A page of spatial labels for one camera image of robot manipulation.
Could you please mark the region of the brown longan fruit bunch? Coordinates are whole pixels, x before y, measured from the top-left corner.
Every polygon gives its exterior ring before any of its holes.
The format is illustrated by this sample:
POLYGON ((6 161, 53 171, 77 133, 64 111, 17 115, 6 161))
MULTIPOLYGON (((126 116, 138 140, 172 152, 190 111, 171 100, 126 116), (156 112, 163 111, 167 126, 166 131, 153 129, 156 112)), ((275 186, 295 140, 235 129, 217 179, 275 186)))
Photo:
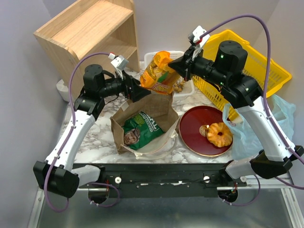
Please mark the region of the brown longan fruit bunch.
POLYGON ((180 93, 183 91, 184 86, 185 86, 186 81, 183 79, 178 80, 174 85, 173 85, 173 91, 175 93, 180 93))

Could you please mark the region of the orange snack packet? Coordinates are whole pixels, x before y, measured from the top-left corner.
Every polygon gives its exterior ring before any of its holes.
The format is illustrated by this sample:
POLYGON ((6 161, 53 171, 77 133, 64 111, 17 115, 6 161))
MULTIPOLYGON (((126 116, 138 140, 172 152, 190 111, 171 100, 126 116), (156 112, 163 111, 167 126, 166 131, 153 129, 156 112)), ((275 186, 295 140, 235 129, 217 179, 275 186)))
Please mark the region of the orange snack packet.
POLYGON ((180 75, 169 67, 172 61, 170 52, 157 52, 140 77, 141 87, 159 94, 171 94, 174 84, 180 79, 180 75))

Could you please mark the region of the brown paper bag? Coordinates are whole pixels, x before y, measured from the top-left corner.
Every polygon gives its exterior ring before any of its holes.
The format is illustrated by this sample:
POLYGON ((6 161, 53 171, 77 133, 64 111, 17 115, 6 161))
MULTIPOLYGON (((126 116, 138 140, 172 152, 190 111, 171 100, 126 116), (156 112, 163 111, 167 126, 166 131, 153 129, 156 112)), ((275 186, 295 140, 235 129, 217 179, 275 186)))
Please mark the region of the brown paper bag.
POLYGON ((137 160, 161 160, 171 154, 177 144, 176 127, 179 116, 172 107, 173 95, 150 94, 138 102, 126 101, 110 118, 111 131, 118 154, 132 153, 137 160), (144 147, 134 150, 124 143, 123 125, 140 111, 149 115, 160 126, 164 134, 144 147))

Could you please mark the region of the wooden shelf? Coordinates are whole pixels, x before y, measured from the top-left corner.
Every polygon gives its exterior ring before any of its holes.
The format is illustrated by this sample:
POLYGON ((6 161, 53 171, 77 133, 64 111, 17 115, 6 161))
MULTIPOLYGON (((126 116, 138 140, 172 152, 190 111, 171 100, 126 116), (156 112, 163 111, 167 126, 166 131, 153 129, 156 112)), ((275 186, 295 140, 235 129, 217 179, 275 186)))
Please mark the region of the wooden shelf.
POLYGON ((72 81, 72 96, 77 98, 84 85, 85 67, 98 64, 114 73, 103 53, 122 55, 127 67, 140 71, 136 17, 132 0, 78 0, 34 32, 52 63, 68 84, 78 62, 85 60, 72 81))

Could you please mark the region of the glazed ring doughnut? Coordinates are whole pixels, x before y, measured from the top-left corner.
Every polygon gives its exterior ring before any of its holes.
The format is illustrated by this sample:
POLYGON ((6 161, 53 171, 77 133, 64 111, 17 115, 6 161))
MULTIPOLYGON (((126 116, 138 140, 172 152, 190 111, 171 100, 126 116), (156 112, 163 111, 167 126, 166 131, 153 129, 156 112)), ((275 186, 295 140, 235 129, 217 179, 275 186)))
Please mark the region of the glazed ring doughnut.
POLYGON ((216 147, 231 145, 233 135, 230 129, 223 123, 213 123, 208 127, 207 140, 216 147))

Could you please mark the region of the light blue plastic bag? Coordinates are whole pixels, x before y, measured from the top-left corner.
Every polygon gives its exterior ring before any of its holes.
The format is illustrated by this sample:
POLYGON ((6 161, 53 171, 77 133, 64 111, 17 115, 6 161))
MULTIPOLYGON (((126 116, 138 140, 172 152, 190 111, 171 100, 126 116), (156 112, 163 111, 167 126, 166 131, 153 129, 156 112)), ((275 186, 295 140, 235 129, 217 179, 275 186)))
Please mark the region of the light blue plastic bag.
MULTIPOLYGON (((294 135, 294 113, 296 111, 296 105, 287 102, 278 95, 272 95, 268 99, 268 102, 272 107, 274 118, 286 136, 291 140, 294 135)), ((240 115, 240 122, 228 120, 230 108, 231 105, 229 103, 225 104, 222 120, 233 134, 232 159, 240 160, 257 155, 263 149, 261 142, 243 115, 240 115)))

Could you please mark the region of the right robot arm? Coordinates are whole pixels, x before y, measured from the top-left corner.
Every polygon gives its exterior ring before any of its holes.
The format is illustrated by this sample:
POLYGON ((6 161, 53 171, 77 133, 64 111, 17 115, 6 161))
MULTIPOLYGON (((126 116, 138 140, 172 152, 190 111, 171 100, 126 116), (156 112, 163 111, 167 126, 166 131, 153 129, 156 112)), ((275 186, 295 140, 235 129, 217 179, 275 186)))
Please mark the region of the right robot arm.
POLYGON ((271 179, 287 173, 292 162, 301 158, 304 149, 294 145, 282 132, 263 102, 265 96, 261 86, 253 77, 243 73, 247 51, 239 43, 227 40, 220 43, 215 61, 201 55, 192 57, 193 54, 194 48, 190 47, 168 66, 187 80, 199 76, 217 88, 243 115, 263 147, 255 156, 230 161, 219 173, 219 182, 229 186, 242 176, 257 174, 271 179))

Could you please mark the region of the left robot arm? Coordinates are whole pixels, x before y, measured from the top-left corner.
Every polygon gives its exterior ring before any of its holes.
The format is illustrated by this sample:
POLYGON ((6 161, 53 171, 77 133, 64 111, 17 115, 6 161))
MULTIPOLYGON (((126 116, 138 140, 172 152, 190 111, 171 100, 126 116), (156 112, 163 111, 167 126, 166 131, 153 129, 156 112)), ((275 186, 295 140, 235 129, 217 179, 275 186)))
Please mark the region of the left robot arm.
POLYGON ((105 98, 123 94, 132 102, 137 102, 151 93, 125 71, 116 70, 113 75, 97 64, 85 68, 83 81, 84 86, 72 106, 72 118, 62 137, 45 161, 37 161, 33 167, 41 189, 68 199, 78 187, 91 183, 99 188, 105 183, 104 169, 100 166, 88 164, 73 168, 84 137, 105 106, 105 98))

